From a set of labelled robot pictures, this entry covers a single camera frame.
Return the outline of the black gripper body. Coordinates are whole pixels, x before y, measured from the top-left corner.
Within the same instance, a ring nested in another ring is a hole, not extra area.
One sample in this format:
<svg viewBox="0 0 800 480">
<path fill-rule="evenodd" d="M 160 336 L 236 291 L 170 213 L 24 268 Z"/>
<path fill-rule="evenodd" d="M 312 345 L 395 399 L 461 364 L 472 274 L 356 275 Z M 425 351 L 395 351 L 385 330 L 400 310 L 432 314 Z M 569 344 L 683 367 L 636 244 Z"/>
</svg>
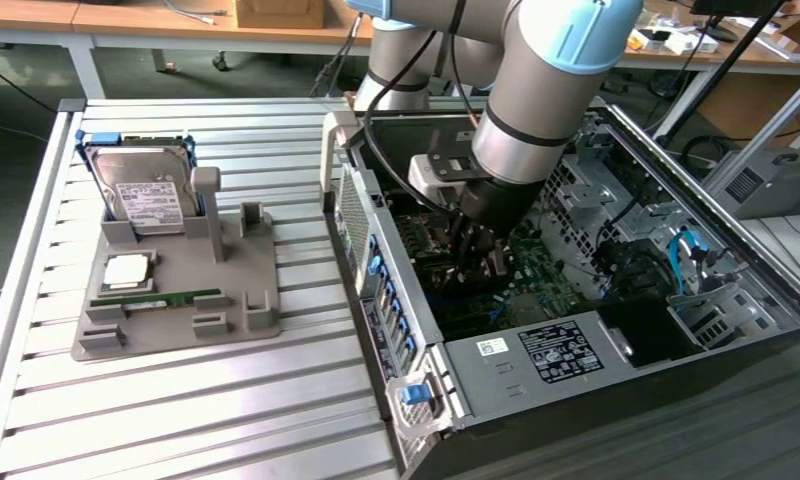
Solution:
<svg viewBox="0 0 800 480">
<path fill-rule="evenodd" d="M 508 236 L 540 195 L 541 183 L 512 184 L 497 179 L 467 182 L 459 210 L 497 236 Z"/>
</svg>

